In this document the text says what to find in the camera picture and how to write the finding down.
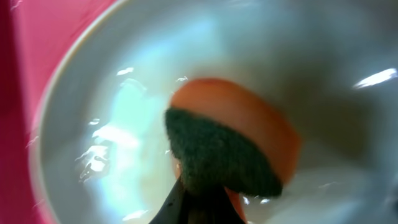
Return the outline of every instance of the pink surface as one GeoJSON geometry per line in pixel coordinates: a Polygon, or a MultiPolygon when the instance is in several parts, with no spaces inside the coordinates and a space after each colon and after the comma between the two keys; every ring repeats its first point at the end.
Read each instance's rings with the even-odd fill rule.
{"type": "Polygon", "coordinates": [[[113,1],[0,1],[0,29],[7,34],[0,35],[0,224],[49,222],[39,214],[43,203],[34,201],[29,182],[32,122],[63,55],[113,1]]]}

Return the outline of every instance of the dark green object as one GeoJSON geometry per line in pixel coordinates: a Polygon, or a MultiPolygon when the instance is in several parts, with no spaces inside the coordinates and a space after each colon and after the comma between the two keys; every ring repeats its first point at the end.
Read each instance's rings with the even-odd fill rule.
{"type": "Polygon", "coordinates": [[[192,195],[225,186],[246,195],[274,197],[282,183],[257,146],[232,130],[187,110],[165,114],[171,150],[182,166],[181,180],[192,195]]]}

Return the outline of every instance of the pink tablecloth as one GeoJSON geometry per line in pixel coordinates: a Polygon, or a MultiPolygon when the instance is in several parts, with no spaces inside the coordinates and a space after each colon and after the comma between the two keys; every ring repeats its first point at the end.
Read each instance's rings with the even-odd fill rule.
{"type": "Polygon", "coordinates": [[[0,1],[0,224],[46,222],[29,182],[26,145],[35,114],[60,59],[113,1],[0,1]]]}

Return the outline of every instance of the bowl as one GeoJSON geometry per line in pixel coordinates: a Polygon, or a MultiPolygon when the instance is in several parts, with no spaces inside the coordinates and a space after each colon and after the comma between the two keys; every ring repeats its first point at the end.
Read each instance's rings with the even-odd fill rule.
{"type": "Polygon", "coordinates": [[[241,196],[248,223],[396,223],[397,7],[118,1],[47,88],[31,152],[38,200],[59,223],[148,223],[175,182],[169,99],[216,77],[263,97],[304,140],[281,198],[241,196]]]}

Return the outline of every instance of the dark green abrasive layer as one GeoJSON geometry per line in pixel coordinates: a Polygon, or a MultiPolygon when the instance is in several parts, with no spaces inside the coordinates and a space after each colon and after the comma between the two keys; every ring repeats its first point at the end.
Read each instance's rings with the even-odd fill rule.
{"type": "Polygon", "coordinates": [[[282,193],[282,183],[267,158],[242,134],[187,110],[165,114],[171,150],[181,162],[182,182],[195,195],[216,186],[260,197],[282,193]]]}

